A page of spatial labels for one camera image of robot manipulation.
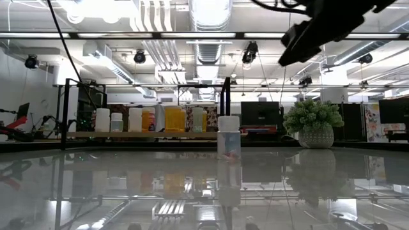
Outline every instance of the white wall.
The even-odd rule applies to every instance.
[[[29,113],[33,113],[34,123],[44,115],[55,116],[58,89],[52,87],[53,81],[53,74],[46,76],[43,70],[28,70],[22,61],[0,50],[0,108],[17,111],[20,105],[29,102]],[[0,120],[5,125],[14,119],[13,114],[0,113]],[[18,128],[28,132],[32,126],[29,115],[27,123]]]

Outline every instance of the red object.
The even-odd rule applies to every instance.
[[[242,132],[243,133],[247,133],[247,130],[251,130],[252,132],[256,132],[254,130],[256,129],[260,129],[260,133],[262,134],[263,132],[265,132],[266,134],[271,134],[271,133],[276,133],[277,132],[277,126],[246,126],[242,128]]]
[[[9,124],[6,126],[6,128],[16,128],[19,125],[25,124],[27,122],[27,118],[21,117],[17,121],[14,121],[13,123]]]

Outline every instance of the computer monitor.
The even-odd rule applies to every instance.
[[[381,124],[409,123],[409,98],[379,101]]]
[[[280,126],[278,102],[242,102],[242,126]]]
[[[20,119],[22,117],[27,117],[29,107],[30,107],[30,103],[25,103],[24,105],[20,105],[19,110],[17,111],[17,119]]]

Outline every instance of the fluorescent light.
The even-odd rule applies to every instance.
[[[346,38],[349,39],[391,39],[391,38],[399,38],[401,36],[398,33],[352,33],[349,34]]]
[[[177,88],[176,84],[141,84],[143,87],[152,87],[152,88]]]
[[[245,38],[281,38],[284,33],[245,33]]]
[[[108,84],[105,85],[107,88],[132,88],[134,87],[131,84]]]
[[[151,38],[151,33],[79,33],[80,38]]]
[[[234,38],[236,33],[162,33],[163,38]]]
[[[63,33],[64,38],[69,38],[68,33]],[[59,38],[59,33],[0,33],[0,38]]]
[[[228,41],[186,41],[188,45],[231,45],[233,42]]]

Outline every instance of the wooden shelf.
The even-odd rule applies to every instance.
[[[217,138],[217,132],[68,132],[67,137],[188,137]]]

